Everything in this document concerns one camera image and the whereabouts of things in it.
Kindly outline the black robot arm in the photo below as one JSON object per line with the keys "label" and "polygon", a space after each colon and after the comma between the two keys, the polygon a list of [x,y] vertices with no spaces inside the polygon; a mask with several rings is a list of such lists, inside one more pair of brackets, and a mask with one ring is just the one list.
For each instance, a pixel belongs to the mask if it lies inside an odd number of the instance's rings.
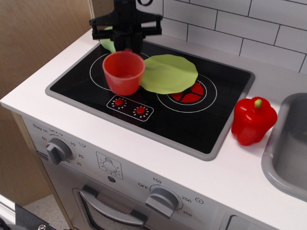
{"label": "black robot arm", "polygon": [[114,10],[104,16],[91,19],[94,40],[110,39],[116,51],[130,49],[136,54],[142,51],[143,39],[162,33],[163,16],[140,11],[135,0],[115,0]]}

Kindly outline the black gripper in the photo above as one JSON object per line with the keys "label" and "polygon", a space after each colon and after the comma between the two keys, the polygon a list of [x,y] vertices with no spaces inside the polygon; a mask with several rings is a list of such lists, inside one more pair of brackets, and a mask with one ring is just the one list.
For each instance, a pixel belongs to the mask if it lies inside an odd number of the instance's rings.
{"label": "black gripper", "polygon": [[138,55],[141,54],[143,39],[148,35],[162,33],[162,15],[142,12],[140,10],[111,13],[91,19],[93,39],[103,38],[104,29],[112,26],[113,42],[116,51],[132,48]]}

